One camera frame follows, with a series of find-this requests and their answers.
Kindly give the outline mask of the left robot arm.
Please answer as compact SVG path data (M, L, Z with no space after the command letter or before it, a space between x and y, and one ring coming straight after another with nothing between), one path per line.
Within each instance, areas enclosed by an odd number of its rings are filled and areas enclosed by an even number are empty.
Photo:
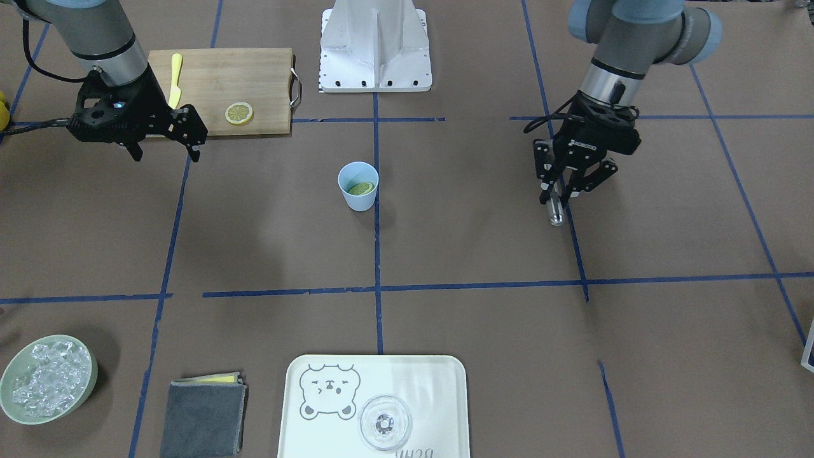
M651 66L701 62L723 37L723 24L713 12L683 1L576 1L568 29L597 47L584 80L560 108L524 129L562 123L551 139L533 142L539 200L554 209L618 171L609 153L631 155L639 148L640 112L633 99Z

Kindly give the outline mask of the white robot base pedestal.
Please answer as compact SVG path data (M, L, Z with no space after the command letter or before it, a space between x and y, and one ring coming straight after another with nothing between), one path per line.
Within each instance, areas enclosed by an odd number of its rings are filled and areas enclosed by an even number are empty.
M427 15L412 1L337 1L322 12L318 90L431 90Z

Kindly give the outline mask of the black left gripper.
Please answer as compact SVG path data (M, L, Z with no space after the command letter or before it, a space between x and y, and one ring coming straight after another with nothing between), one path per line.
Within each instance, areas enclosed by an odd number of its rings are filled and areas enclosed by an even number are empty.
M581 192L598 188L619 167L607 158L608 151L632 155L642 143L635 128L640 111L635 106L608 105L579 91L555 111L562 125L553 140L534 139L535 171L541 180L541 205L549 201L568 206ZM564 167L588 167L572 171L563 191L558 190Z

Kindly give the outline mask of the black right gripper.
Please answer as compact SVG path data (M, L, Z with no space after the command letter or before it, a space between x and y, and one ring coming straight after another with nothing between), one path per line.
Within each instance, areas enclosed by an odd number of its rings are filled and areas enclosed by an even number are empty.
M79 141L126 146L135 162L143 158L139 144L148 134L159 134L186 148L192 162L200 161L207 127L194 106L173 110L151 67L135 80L110 86L107 76L91 69L79 88L67 129Z

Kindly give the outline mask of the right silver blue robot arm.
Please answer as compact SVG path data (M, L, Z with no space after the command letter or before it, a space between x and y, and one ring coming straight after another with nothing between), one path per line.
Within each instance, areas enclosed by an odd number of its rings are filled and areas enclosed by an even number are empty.
M39 128L66 128L82 142L116 143L137 162L140 142L157 134L181 143L200 159L207 127L191 104L172 108L165 99L137 36L118 1L15 1L23 18L23 49L33 65L31 21L52 24L87 72L70 117L8 128L3 136Z

